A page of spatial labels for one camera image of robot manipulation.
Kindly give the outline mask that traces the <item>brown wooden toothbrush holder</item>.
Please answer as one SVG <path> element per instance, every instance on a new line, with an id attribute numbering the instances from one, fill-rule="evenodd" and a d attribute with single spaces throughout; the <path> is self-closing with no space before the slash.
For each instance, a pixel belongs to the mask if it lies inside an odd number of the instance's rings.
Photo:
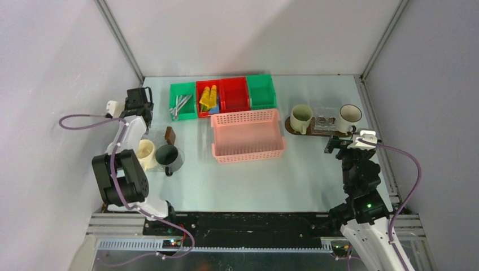
<path id="1" fill-rule="evenodd" d="M 175 145 L 176 133 L 171 126 L 152 126 L 146 139 L 152 141 L 156 147 L 163 145 Z"/>

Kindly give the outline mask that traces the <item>light green mug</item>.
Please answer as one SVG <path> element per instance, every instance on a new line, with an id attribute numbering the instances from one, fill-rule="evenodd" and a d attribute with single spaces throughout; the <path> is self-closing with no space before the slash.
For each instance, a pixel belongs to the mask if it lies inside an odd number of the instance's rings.
<path id="1" fill-rule="evenodd" d="M 290 126 L 295 132 L 305 135 L 313 117 L 312 109 L 305 104 L 293 107 L 290 115 Z"/>

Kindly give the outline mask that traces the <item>black mug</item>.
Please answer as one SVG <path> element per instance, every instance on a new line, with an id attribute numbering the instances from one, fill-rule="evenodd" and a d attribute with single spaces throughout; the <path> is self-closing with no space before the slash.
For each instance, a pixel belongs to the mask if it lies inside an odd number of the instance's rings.
<path id="1" fill-rule="evenodd" d="M 184 164 L 183 152 L 173 145 L 163 145 L 156 150 L 156 162 L 165 172 L 167 177 L 171 177 Z"/>

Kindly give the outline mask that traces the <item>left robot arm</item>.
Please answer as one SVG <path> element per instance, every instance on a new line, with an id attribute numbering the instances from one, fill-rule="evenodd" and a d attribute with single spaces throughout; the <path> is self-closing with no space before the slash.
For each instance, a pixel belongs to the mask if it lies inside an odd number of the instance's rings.
<path id="1" fill-rule="evenodd" d="M 136 155 L 151 127 L 153 108 L 150 87 L 129 89 L 123 103 L 109 101 L 105 117 L 119 122 L 119 128 L 105 153 L 93 157 L 92 167 L 104 203 L 137 211 L 152 221 L 158 218 L 156 227 L 172 235 L 178 229 L 175 210 L 166 200 L 148 199 L 149 182 Z"/>

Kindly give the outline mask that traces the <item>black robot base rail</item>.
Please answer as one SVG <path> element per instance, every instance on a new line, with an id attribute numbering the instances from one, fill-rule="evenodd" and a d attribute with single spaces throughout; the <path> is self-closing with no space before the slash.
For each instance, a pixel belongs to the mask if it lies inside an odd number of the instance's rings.
<path id="1" fill-rule="evenodd" d="M 168 222 L 145 221 L 146 236 L 185 237 L 196 248 L 322 248 L 322 238 L 339 237 L 351 215 L 321 212 L 177 212 Z"/>

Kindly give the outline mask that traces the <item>white mug dark rim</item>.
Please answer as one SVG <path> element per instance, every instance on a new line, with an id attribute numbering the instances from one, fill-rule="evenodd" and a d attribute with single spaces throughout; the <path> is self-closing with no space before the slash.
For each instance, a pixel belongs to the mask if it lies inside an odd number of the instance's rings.
<path id="1" fill-rule="evenodd" d="M 337 119 L 337 130 L 344 134 L 353 134 L 356 132 L 357 123 L 362 119 L 363 113 L 359 107 L 346 104 L 339 110 L 339 117 Z"/>

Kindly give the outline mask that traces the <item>clear textured toothbrush holder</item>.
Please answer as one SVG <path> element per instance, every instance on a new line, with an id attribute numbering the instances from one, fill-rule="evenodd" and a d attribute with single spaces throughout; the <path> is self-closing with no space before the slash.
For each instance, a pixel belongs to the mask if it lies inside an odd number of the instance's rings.
<path id="1" fill-rule="evenodd" d="M 313 134 L 331 134 L 336 131 L 335 108 L 318 107 L 313 110 Z"/>

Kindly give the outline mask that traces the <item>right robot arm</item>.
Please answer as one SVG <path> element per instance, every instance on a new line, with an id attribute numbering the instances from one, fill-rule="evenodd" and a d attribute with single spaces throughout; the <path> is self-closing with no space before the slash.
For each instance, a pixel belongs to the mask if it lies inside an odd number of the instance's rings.
<path id="1" fill-rule="evenodd" d="M 344 236 L 350 249 L 356 249 L 368 270 L 413 270 L 392 225 L 394 216 L 377 191 L 381 183 L 375 154 L 377 139 L 366 134 L 366 147 L 358 135 L 345 140 L 333 135 L 325 148 L 330 154 L 337 149 L 336 158 L 342 163 L 344 203 L 330 209 L 328 227 L 332 234 Z"/>

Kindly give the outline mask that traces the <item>cream mug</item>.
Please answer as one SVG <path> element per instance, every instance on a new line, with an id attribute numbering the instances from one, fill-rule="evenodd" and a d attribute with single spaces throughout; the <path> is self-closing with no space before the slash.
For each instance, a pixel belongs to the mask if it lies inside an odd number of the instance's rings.
<path id="1" fill-rule="evenodd" d="M 148 139 L 140 140 L 136 157 L 144 171 L 154 168 L 157 165 L 155 152 L 156 147 L 152 141 Z"/>

